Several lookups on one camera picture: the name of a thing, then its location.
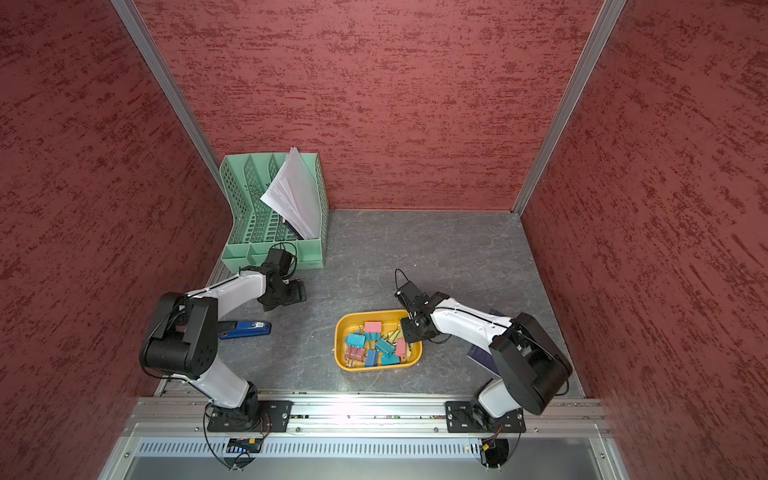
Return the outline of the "pink binder clip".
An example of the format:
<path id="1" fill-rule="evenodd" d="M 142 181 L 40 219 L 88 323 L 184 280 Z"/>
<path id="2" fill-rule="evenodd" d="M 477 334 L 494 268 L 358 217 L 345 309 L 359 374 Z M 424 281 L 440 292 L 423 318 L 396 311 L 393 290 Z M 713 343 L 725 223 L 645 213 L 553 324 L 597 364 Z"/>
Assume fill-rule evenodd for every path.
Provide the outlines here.
<path id="1" fill-rule="evenodd" d="M 344 352 L 344 359 L 348 362 L 365 362 L 367 351 L 363 347 L 348 346 Z"/>
<path id="2" fill-rule="evenodd" d="M 395 343 L 395 355 L 400 359 L 408 357 L 408 346 L 404 338 L 399 338 Z"/>
<path id="3" fill-rule="evenodd" d="M 368 321 L 364 324 L 364 332 L 366 334 L 381 334 L 383 325 L 381 322 Z"/>

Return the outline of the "teal binder clip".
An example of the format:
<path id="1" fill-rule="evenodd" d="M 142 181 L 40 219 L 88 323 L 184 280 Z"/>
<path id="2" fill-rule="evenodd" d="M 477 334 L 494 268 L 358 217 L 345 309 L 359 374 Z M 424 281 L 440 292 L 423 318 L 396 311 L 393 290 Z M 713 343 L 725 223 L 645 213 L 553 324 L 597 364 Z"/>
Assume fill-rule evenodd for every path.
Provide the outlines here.
<path id="1" fill-rule="evenodd" d="M 381 366 L 394 366 L 394 365 L 400 365 L 400 364 L 401 364 L 401 359 L 394 354 L 382 354 L 380 356 Z"/>
<path id="2" fill-rule="evenodd" d="M 345 337 L 345 342 L 349 347 L 364 349 L 366 345 L 366 337 L 364 334 L 351 333 Z"/>
<path id="3" fill-rule="evenodd" d="M 394 355 L 396 350 L 393 344 L 384 339 L 375 342 L 375 349 L 382 355 Z"/>

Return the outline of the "yellow plastic storage box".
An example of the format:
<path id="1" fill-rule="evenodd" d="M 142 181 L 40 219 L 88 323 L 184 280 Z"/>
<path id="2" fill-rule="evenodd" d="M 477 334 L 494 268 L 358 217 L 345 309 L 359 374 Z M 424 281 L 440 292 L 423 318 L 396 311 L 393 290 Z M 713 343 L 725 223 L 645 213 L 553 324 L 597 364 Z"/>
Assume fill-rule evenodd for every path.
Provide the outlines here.
<path id="1" fill-rule="evenodd" d="M 413 344 L 406 342 L 408 346 L 408 357 L 406 359 L 401 359 L 400 365 L 381 366 L 381 353 L 378 355 L 378 365 L 373 368 L 366 368 L 365 362 L 348 362 L 344 359 L 344 352 L 348 347 L 345 342 L 345 337 L 351 333 L 359 333 L 365 335 L 366 351 L 376 350 L 375 342 L 379 339 L 384 339 L 395 346 L 395 343 L 399 338 L 404 338 L 400 321 L 406 316 L 407 312 L 405 310 L 381 310 L 351 313 L 342 317 L 337 323 L 335 329 L 334 358 L 336 364 L 346 372 L 394 370 L 414 366 L 421 359 L 423 353 L 423 347 L 420 342 Z M 364 324 L 368 321 L 381 322 L 383 325 L 382 333 L 366 334 L 364 332 Z"/>

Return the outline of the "blue binder clip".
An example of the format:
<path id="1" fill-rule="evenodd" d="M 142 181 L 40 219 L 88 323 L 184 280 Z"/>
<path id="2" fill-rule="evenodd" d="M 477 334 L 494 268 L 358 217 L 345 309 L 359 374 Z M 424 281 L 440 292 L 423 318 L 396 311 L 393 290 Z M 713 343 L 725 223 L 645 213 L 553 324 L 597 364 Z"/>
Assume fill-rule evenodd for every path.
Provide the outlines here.
<path id="1" fill-rule="evenodd" d="M 366 352 L 365 357 L 365 367 L 366 368 L 373 368 L 378 365 L 378 355 L 379 352 L 377 350 L 368 350 Z"/>

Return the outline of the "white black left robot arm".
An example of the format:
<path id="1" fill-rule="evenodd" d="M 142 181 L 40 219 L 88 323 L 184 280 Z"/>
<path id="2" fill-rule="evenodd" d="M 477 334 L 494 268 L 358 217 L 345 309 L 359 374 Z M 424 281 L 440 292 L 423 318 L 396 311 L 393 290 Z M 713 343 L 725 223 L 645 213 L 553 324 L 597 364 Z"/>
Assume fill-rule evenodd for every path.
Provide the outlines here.
<path id="1" fill-rule="evenodd" d="M 269 312 L 306 300 L 294 277 L 298 251 L 278 244 L 259 265 L 187 293 L 166 293 L 153 312 L 139 351 L 142 370 L 157 378 L 192 385 L 211 402 L 211 416 L 230 431 L 252 429 L 264 417 L 257 388 L 236 375 L 218 355 L 219 324 L 224 316 L 252 300 Z"/>

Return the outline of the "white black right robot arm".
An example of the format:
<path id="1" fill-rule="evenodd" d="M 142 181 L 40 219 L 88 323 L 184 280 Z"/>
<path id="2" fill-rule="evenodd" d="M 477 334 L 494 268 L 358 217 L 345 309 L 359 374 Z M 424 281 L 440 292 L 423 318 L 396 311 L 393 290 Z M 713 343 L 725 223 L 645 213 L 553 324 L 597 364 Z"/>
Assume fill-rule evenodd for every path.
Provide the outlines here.
<path id="1" fill-rule="evenodd" d="M 407 312 L 401 328 L 408 343 L 445 334 L 491 356 L 498 378 L 475 398 L 487 417 L 500 418 L 518 409 L 540 415 L 573 374 L 566 355 L 527 313 L 514 318 L 484 313 L 441 292 L 428 295 L 411 281 L 399 287 L 395 297 Z"/>

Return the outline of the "blue stapler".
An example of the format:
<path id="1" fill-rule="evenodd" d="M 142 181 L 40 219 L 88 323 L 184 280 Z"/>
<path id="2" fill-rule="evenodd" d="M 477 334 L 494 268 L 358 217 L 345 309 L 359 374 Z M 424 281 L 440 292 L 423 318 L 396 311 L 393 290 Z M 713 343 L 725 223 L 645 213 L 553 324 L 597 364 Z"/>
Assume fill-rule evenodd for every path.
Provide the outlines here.
<path id="1" fill-rule="evenodd" d="M 222 321 L 218 323 L 218 338 L 221 340 L 267 336 L 272 325 L 266 321 Z"/>

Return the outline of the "green plastic file organizer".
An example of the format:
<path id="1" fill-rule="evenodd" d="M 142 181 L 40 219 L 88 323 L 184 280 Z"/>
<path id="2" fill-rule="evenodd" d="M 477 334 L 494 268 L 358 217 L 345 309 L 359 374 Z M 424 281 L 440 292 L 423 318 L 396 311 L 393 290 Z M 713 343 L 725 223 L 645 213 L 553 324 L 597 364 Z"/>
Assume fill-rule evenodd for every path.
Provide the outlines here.
<path id="1" fill-rule="evenodd" d="M 298 257 L 299 270 L 325 266 L 329 202 L 322 164 L 317 153 L 303 153 L 302 161 L 313 177 L 322 212 L 322 233 L 300 239 L 278 212 L 261 200 L 285 162 L 284 153 L 245 153 L 226 156 L 219 173 L 233 215 L 233 226 L 222 252 L 222 263 L 233 273 L 261 264 L 273 246 L 284 246 Z"/>

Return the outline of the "navy notebook with yellow label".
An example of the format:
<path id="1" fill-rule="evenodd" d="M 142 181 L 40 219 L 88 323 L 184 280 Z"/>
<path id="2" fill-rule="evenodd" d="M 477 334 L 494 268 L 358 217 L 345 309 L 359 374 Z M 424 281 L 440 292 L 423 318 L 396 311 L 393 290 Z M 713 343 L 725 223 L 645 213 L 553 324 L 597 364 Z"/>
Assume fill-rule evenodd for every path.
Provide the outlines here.
<path id="1" fill-rule="evenodd" d="M 476 345 L 472 345 L 467 352 L 467 357 L 492 375 L 496 377 L 500 376 L 493 357 L 488 351 L 483 350 Z"/>

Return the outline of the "white paper stack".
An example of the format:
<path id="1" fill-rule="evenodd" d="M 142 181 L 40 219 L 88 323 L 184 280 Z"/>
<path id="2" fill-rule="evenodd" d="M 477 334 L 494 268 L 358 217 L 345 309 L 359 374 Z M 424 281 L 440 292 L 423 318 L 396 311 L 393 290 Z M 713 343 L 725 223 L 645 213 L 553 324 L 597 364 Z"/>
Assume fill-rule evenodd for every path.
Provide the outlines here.
<path id="1" fill-rule="evenodd" d="M 302 239 L 320 238 L 322 210 L 317 182 L 297 148 L 290 149 L 260 200 L 282 216 Z"/>

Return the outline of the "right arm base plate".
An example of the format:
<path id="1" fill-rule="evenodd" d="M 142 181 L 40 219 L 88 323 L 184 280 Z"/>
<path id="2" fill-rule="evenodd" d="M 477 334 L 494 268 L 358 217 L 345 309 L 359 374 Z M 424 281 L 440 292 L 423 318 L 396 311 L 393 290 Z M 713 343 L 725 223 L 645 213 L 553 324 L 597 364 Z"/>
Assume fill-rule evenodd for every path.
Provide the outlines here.
<path id="1" fill-rule="evenodd" d="M 444 404 L 449 433 L 525 433 L 522 409 L 493 417 L 475 401 L 447 401 Z"/>

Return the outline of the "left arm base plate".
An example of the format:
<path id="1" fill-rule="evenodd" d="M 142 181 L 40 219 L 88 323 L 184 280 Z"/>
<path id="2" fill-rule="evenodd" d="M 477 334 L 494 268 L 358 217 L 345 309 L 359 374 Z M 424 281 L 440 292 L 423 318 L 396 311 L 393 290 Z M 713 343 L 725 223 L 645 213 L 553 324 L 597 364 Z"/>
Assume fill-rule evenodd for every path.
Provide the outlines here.
<path id="1" fill-rule="evenodd" d="M 213 406 L 206 427 L 214 433 L 284 433 L 292 407 L 293 403 L 286 400 L 260 401 L 250 413 L 245 407 L 227 409 Z"/>

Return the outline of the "aluminium front rail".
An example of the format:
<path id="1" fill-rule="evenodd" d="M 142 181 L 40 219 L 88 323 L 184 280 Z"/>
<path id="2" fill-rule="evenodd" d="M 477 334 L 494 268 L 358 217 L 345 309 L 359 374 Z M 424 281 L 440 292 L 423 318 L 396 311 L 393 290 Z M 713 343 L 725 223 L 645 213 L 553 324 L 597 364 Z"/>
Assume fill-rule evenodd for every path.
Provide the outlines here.
<path id="1" fill-rule="evenodd" d="M 459 396 L 441 394 L 334 393 L 267 390 L 259 399 L 293 403 L 286 421 L 287 438 L 309 437 L 446 437 L 455 416 L 446 403 Z M 123 434 L 200 436 L 205 398 L 190 390 L 171 390 L 142 397 Z M 540 416 L 524 416 L 528 438 L 612 438 L 597 399 L 559 397 Z"/>

